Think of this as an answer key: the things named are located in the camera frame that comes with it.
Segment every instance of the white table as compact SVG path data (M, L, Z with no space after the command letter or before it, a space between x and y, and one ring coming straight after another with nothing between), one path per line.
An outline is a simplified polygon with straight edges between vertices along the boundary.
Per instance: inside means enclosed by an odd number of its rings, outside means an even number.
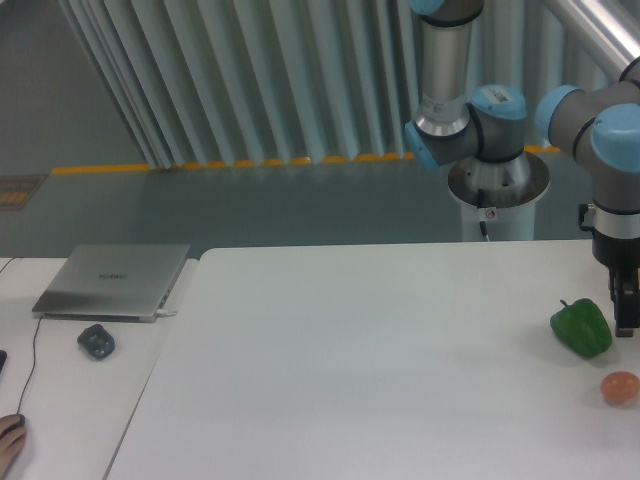
M549 318L589 241L207 252L109 480L598 479L640 471L640 332L592 361Z
M4 265L7 259L0 260ZM0 416L15 413L32 366L37 319L31 308L58 272L62 259L18 259L0 275L0 349L8 360L0 374ZM197 261L189 260L167 301L177 309ZM116 341L101 362L77 344L97 322L43 320L37 366L22 413L28 439L7 480L99 480L119 446L172 324L103 323Z

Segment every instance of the laptop lid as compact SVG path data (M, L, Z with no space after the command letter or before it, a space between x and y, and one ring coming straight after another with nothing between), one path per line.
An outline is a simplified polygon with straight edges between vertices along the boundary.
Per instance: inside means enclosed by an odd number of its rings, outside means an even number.
M189 245L79 245L33 307L46 318L154 321Z

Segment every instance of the robotic arm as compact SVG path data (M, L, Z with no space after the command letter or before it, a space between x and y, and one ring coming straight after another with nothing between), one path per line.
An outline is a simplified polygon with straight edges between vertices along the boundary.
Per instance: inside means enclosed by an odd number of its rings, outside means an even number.
M552 145L591 173L593 204L579 225L593 237L593 255L609 269L616 335L640 328L640 26L616 1L543 0L576 33L615 82L595 92L562 86L536 112ZM585 226L585 217L592 226Z
M463 222L465 240L489 239L488 224L494 238L530 240L533 218L497 221L533 204L549 184L546 165L524 153L524 97L506 85L485 85L465 102L471 24L483 6L483 0L411 1L422 28L422 98L405 135L423 167L457 162L449 188L463 216L472 212L471 222Z
M551 144L591 173L593 204L580 206L580 228L592 233L593 254L609 269L616 335L632 336L640 328L640 26L615 0L542 1L618 82L592 93L559 87L535 120ZM411 7L424 42L421 104L405 126L416 160L429 169L457 162L451 192L479 212L535 202L549 173L523 154L522 94L487 85L464 102L470 26L483 1L411 0ZM592 226L584 225L587 215ZM488 238L486 225L482 233Z

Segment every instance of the mouse cable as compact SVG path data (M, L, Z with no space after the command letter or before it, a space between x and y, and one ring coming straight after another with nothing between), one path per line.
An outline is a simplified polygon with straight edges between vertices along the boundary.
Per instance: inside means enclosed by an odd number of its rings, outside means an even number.
M22 394L20 395L20 402L18 402L18 411L16 414L20 413L20 409L22 408L22 400L24 399L24 394L27 391L27 387L29 386L29 382L31 381L31 377L33 376L33 371L36 369L36 338L38 336L38 331L40 330L40 324L42 323L42 319L44 315L40 317L38 320L38 326L36 327L36 333L33 334L33 366L31 367L31 372L29 373L29 378L27 378L27 383L24 384L24 388L22 389Z
M0 273L4 272L4 269L7 268L11 262L13 262L14 260L18 260L19 258L24 257L13 257L11 260L4 264L4 267L0 268Z

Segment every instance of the hand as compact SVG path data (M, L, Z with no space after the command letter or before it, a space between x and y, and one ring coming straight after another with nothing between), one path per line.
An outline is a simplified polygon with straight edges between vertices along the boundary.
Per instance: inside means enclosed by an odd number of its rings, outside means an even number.
M14 457L20 453L27 441L27 427L22 415L8 415L0 418L0 479L4 478Z

